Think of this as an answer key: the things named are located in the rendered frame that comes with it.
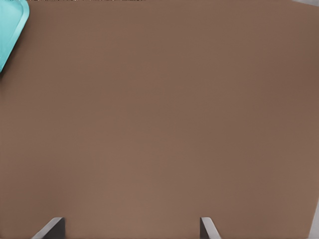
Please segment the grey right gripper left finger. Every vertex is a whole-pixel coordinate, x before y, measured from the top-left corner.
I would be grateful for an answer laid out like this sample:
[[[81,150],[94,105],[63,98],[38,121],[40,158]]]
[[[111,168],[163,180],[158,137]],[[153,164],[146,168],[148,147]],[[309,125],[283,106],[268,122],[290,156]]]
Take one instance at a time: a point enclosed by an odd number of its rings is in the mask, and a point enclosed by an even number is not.
[[[51,219],[31,239],[65,239],[65,218],[55,217]]]

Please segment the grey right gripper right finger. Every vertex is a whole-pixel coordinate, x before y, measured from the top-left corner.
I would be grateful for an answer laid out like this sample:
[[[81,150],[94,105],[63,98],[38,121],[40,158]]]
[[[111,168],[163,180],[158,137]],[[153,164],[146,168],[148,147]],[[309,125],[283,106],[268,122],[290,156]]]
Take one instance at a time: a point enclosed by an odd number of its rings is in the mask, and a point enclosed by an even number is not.
[[[210,217],[200,218],[199,239],[220,239],[220,234]]]

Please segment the turquoise plastic tray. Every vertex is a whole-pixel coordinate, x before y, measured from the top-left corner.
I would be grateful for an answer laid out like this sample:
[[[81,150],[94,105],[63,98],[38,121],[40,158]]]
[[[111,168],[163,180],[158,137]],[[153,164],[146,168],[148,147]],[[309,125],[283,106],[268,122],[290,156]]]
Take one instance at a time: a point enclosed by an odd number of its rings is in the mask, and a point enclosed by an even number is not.
[[[0,0],[0,73],[29,17],[27,0]]]

